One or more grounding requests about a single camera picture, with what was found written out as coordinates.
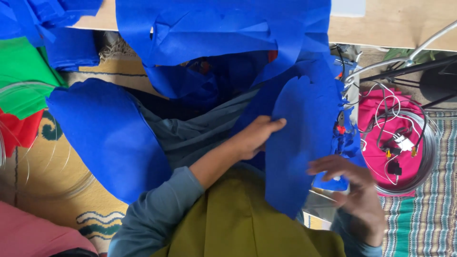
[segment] red felt fabric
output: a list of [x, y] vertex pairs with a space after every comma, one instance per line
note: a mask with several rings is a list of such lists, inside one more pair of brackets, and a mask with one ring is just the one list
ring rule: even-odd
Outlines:
[[[386, 96], [392, 95], [389, 91], [385, 91]], [[394, 94], [397, 96], [397, 98], [400, 101], [403, 100], [409, 100], [410, 96], [402, 96], [401, 92], [394, 91]], [[387, 101], [387, 107], [391, 108], [395, 103], [397, 103], [396, 99], [393, 97], [389, 97], [386, 99]], [[381, 103], [381, 106], [378, 110], [378, 115], [382, 114], [385, 112], [384, 109], [384, 102], [383, 102], [383, 92], [382, 90], [373, 90], [371, 93], [367, 96], [361, 99], [359, 103], [359, 119], [358, 119], [358, 126], [362, 131], [366, 131], [367, 126], [369, 123], [374, 119], [374, 115], [376, 113], [376, 108], [378, 107], [379, 103]], [[401, 108], [404, 109], [405, 111], [410, 111], [413, 113], [418, 114], [419, 116], [423, 116], [420, 109], [414, 105], [413, 103], [410, 102], [402, 102], [401, 103]], [[378, 121], [380, 124], [380, 127], [382, 128], [383, 126], [383, 119]], [[422, 128], [414, 122], [414, 126], [416, 130], [419, 132], [419, 134], [422, 132]], [[411, 122], [402, 119], [402, 118], [395, 118], [389, 122], [386, 123], [386, 126], [384, 128], [384, 131], [389, 131], [394, 133], [397, 129], [401, 127], [406, 127], [409, 128], [411, 127]], [[377, 138], [379, 136], [381, 129], [378, 128], [376, 125], [374, 126], [372, 132], [370, 132], [365, 139], [367, 142], [366, 150], [362, 152], [365, 162], [367, 163], [368, 168], [372, 171], [373, 176], [375, 177], [376, 181], [378, 184], [383, 187], [383, 188], [396, 188], [397, 186], [404, 185], [408, 183], [417, 173], [418, 168], [420, 166], [420, 161], [422, 159], [422, 142], [419, 143], [419, 148], [417, 150], [417, 155], [413, 158], [411, 156], [410, 151], [405, 151], [402, 152], [396, 160], [398, 160], [400, 167], [402, 168], [402, 175], [399, 176], [399, 181], [398, 185], [395, 186], [393, 185], [389, 180], [386, 179], [386, 174], [384, 172], [384, 166], [386, 162], [388, 161], [386, 158], [386, 153], [380, 150], [376, 144], [377, 144]], [[412, 130], [411, 133], [406, 134], [406, 137], [408, 137], [413, 144], [416, 144], [418, 140], [418, 135], [414, 130]], [[388, 133], [383, 133], [380, 141], [380, 146], [382, 142], [386, 142], [392, 138], [391, 134]], [[395, 142], [391, 142], [391, 146], [397, 146]], [[387, 176], [395, 182], [395, 175], [391, 175], [387, 173]]]
[[5, 142], [5, 155], [11, 157], [16, 146], [31, 147], [37, 137], [43, 110], [20, 120], [0, 110], [0, 132]]

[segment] pink cloth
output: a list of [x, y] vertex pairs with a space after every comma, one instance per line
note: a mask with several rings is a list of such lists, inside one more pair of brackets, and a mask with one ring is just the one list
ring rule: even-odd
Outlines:
[[0, 251], [8, 257], [49, 257], [73, 248], [97, 253], [77, 230], [23, 212], [0, 201]]
[[[385, 91], [386, 96], [391, 96], [392, 94], [389, 91]], [[394, 94], [400, 101], [409, 100], [410, 96], [402, 96], [401, 92], [394, 91]], [[391, 108], [394, 104], [397, 103], [397, 100], [393, 97], [389, 97], [386, 99], [387, 107]], [[358, 126], [359, 129], [362, 131], [366, 131], [367, 126], [369, 123], [374, 120], [374, 115], [376, 113], [376, 108], [378, 107], [379, 103], [381, 106], [378, 110], [378, 115], [383, 114], [385, 112], [384, 109], [384, 102], [383, 102], [383, 92], [382, 90], [373, 90], [367, 96], [361, 99], [359, 103], [359, 119], [358, 119]], [[423, 116], [420, 112], [420, 109], [410, 102], [402, 102], [401, 108], [405, 111], [413, 112], [418, 114], [419, 116]], [[382, 128], [384, 119], [379, 120], [380, 127]], [[419, 126], [416, 122], [414, 122], [414, 126], [419, 134], [422, 132], [422, 127]], [[384, 127], [384, 131], [389, 131], [394, 133], [397, 129], [405, 127], [410, 128], [411, 122], [407, 119], [402, 118], [395, 118], [386, 123]], [[399, 176], [398, 185], [393, 185], [389, 180], [386, 179], [386, 174], [384, 173], [384, 166], [388, 161], [386, 158], [386, 153], [380, 150], [377, 144], [377, 138], [379, 136], [381, 129], [378, 128], [376, 125], [373, 127], [373, 130], [368, 134], [365, 141], [367, 142], [366, 150], [362, 152], [363, 157], [365, 158], [365, 162], [367, 163], [368, 168], [372, 171], [373, 176], [375, 177], [378, 185], [383, 188], [396, 188], [397, 186], [402, 186], [407, 184], [416, 174], [420, 166], [420, 161], [422, 159], [422, 141], [419, 143], [419, 149], [417, 150], [417, 155], [413, 158], [411, 156], [410, 151], [402, 152], [395, 160], [399, 162], [400, 167], [402, 168], [402, 175]], [[414, 130], [411, 133], [406, 134], [406, 137], [416, 144], [419, 136], [417, 135]], [[381, 136], [380, 142], [386, 142], [392, 138], [391, 134], [383, 133]], [[395, 142], [391, 142], [391, 146], [398, 147]], [[395, 175], [391, 175], [387, 173], [387, 176], [395, 182]]]

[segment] hand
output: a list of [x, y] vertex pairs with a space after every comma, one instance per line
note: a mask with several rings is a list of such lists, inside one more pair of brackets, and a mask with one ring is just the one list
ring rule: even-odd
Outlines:
[[333, 192], [337, 207], [356, 217], [352, 220], [351, 232], [371, 246], [379, 246], [384, 235], [384, 211], [379, 202], [375, 180], [370, 171], [359, 167], [340, 155], [330, 155], [309, 163], [308, 174], [327, 171], [322, 181], [344, 175], [351, 183], [351, 192], [344, 195]]
[[270, 116], [261, 115], [225, 143], [231, 144], [236, 151], [239, 151], [240, 159], [250, 160], [261, 150], [265, 150], [264, 143], [271, 133], [282, 129], [285, 125], [284, 118], [271, 121]]

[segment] yellow rug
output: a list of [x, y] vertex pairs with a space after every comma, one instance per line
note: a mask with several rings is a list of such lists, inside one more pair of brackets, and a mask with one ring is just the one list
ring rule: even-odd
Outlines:
[[[95, 77], [157, 95], [138, 58], [109, 59], [98, 67], [81, 67], [79, 72], [66, 73], [63, 77], [69, 85]], [[33, 147], [16, 149], [0, 173], [10, 185], [0, 186], [0, 200], [58, 225], [78, 229], [103, 257], [127, 205], [114, 198], [97, 180], [70, 198], [58, 197], [89, 175], [59, 125], [45, 111]], [[314, 229], [329, 227], [328, 222], [309, 215], [305, 215], [305, 225]]]

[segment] green felt fabric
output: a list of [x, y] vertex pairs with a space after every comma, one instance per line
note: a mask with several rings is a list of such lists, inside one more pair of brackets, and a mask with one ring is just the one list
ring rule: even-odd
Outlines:
[[5, 113], [24, 119], [46, 108], [45, 96], [52, 88], [43, 85], [16, 86], [9, 84], [39, 81], [53, 86], [66, 86], [60, 75], [47, 64], [44, 48], [36, 49], [25, 37], [0, 40], [0, 108]]

